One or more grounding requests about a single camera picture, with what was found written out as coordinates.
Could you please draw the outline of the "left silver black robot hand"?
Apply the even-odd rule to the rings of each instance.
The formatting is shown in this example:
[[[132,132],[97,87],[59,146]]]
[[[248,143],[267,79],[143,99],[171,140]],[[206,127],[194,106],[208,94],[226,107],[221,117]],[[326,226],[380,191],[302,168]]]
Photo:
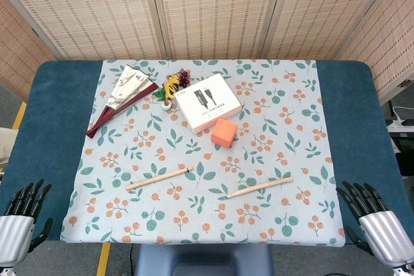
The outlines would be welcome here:
[[[51,185],[44,180],[30,183],[17,191],[1,215],[1,275],[15,275],[14,268],[26,256],[46,241],[53,219],[45,221],[41,233],[34,237],[33,231]]]

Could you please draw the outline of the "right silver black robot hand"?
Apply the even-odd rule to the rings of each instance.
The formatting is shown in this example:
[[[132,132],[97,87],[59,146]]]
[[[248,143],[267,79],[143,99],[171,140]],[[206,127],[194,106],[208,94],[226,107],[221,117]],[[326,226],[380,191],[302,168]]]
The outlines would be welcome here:
[[[379,192],[367,183],[343,181],[342,185],[344,188],[337,187],[336,192],[364,235],[361,238],[351,226],[345,226],[345,233],[353,244],[391,268],[394,275],[413,275],[413,243]]]

